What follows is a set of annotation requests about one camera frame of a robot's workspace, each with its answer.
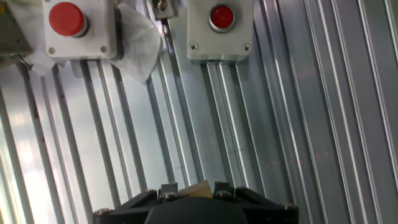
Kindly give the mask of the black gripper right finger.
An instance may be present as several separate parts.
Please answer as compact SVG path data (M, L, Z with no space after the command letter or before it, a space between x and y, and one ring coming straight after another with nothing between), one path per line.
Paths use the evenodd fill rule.
M298 206L276 204L247 187L233 187L228 182L216 181L213 198L234 205L248 223L299 224Z

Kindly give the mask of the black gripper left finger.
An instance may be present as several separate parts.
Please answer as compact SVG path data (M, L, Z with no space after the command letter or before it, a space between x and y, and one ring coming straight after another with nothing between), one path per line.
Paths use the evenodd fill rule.
M93 224L145 223L156 206L180 198L178 183L163 184L159 190L147 189L118 208L101 208L93 212Z

